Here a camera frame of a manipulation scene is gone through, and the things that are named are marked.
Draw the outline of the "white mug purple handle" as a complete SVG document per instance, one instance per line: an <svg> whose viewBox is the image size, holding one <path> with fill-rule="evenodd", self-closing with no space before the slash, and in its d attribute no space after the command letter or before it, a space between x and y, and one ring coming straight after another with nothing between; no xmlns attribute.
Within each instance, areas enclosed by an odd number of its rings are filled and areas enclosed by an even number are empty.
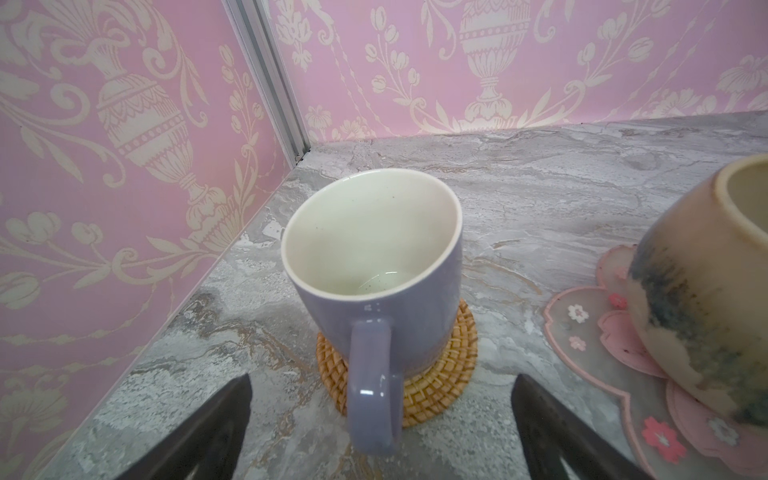
<svg viewBox="0 0 768 480"><path fill-rule="evenodd" d="M460 304L463 213L424 172L385 168L309 197L282 236L284 269L347 363L347 430L368 455L395 452L404 384L429 369Z"/></svg>

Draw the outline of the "left corner aluminium post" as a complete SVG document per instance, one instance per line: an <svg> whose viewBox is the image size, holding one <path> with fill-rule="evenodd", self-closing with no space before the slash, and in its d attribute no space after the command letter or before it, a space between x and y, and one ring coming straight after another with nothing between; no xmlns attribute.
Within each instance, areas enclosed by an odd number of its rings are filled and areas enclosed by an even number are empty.
<svg viewBox="0 0 768 480"><path fill-rule="evenodd" d="M270 26L268 2L224 0L223 5L255 76L287 163L295 168L311 145Z"/></svg>

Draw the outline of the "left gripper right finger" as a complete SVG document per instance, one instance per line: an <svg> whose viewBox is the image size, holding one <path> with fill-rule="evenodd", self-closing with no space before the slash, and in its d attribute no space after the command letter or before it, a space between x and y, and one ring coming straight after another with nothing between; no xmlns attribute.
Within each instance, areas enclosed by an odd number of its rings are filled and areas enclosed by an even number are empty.
<svg viewBox="0 0 768 480"><path fill-rule="evenodd" d="M517 376L511 407L533 479L648 479L627 459L527 374Z"/></svg>

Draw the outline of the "yellow-green mug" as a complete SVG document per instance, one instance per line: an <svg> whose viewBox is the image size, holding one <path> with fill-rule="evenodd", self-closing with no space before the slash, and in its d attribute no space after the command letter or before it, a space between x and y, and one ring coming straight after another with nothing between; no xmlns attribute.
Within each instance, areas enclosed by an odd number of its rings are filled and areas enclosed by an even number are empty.
<svg viewBox="0 0 768 480"><path fill-rule="evenodd" d="M642 344L682 389L767 433L767 157L718 170L637 245L627 301Z"/></svg>

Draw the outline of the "woven tan coaster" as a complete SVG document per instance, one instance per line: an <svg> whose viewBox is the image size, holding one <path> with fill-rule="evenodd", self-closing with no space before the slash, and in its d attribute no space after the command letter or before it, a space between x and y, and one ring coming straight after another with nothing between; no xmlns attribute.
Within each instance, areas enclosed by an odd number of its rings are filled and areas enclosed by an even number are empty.
<svg viewBox="0 0 768 480"><path fill-rule="evenodd" d="M403 426L425 423L447 410L469 384L477 358L476 322L467 302L461 300L451 336L435 363L405 380ZM345 415L347 362L321 333L316 338L316 360L335 408Z"/></svg>

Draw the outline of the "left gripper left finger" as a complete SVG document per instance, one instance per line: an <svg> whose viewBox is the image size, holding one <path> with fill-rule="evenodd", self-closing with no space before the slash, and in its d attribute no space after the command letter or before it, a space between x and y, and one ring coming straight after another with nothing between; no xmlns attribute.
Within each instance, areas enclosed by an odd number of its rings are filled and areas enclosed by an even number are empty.
<svg viewBox="0 0 768 480"><path fill-rule="evenodd" d="M249 375L230 380L118 479L231 479L251 400Z"/></svg>

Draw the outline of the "pink flower coaster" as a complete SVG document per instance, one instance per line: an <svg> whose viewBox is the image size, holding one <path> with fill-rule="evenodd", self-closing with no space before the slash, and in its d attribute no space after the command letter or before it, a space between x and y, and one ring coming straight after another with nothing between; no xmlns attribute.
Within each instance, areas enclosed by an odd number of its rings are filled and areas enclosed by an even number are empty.
<svg viewBox="0 0 768 480"><path fill-rule="evenodd" d="M626 300L634 247L608 250L596 283L554 296L544 332L575 373L615 396L638 464L656 479L764 479L767 441L695 400L646 351Z"/></svg>

